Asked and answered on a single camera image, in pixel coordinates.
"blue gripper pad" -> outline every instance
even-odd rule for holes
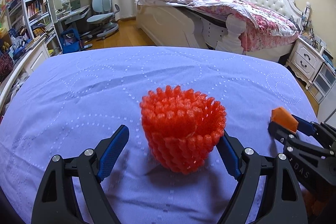
[[[100,159],[99,172],[97,174],[97,177],[100,178],[101,181],[111,174],[120,153],[123,151],[125,145],[128,142],[128,138],[128,128],[123,127],[105,150],[103,156]]]
[[[292,116],[299,122],[299,126],[297,128],[298,131],[307,136],[312,136],[315,134],[314,126],[310,122],[307,122],[306,120],[301,119],[295,115]]]
[[[242,175],[239,169],[239,158],[237,157],[227,138],[225,136],[221,137],[216,147],[223,160],[227,172],[229,175],[233,176],[235,180],[238,180]]]

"pink floral duvet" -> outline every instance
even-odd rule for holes
[[[245,51],[275,48],[293,43],[299,36],[295,25],[282,15],[241,0],[163,0],[187,5],[217,16],[234,14],[247,23],[241,34]]]

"desk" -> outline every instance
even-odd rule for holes
[[[59,34],[64,32],[62,22],[64,22],[65,25],[72,24],[72,27],[77,30],[76,21],[86,17],[89,11],[90,11],[90,6],[87,5],[87,6],[78,8],[76,10],[73,10],[70,14],[64,17],[61,17],[56,23]]]

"blue chair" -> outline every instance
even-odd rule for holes
[[[119,6],[116,4],[116,11],[112,11],[112,0],[93,0],[92,8],[95,12],[100,13],[87,19],[90,24],[99,24],[100,26],[93,31],[83,34],[92,38],[94,35],[101,37],[103,40],[119,29],[119,25],[115,22],[116,13],[120,12]]]
[[[15,29],[11,28],[9,31],[9,37],[14,37],[14,38],[17,38],[17,32]]]

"plastic bag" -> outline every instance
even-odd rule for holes
[[[16,93],[19,91],[19,89],[22,87],[22,85],[26,82],[28,77],[29,77],[29,74],[25,72],[25,73],[23,73],[22,75],[19,75],[16,78],[13,87],[11,88],[11,90],[8,93],[7,101],[8,101],[9,97],[10,97],[10,101],[6,104],[5,111],[7,111],[8,107],[11,104],[11,102],[13,101]]]
[[[25,43],[25,39],[23,37],[13,37],[12,36],[10,39],[12,40],[13,46],[15,46],[15,50],[17,48],[22,47]]]

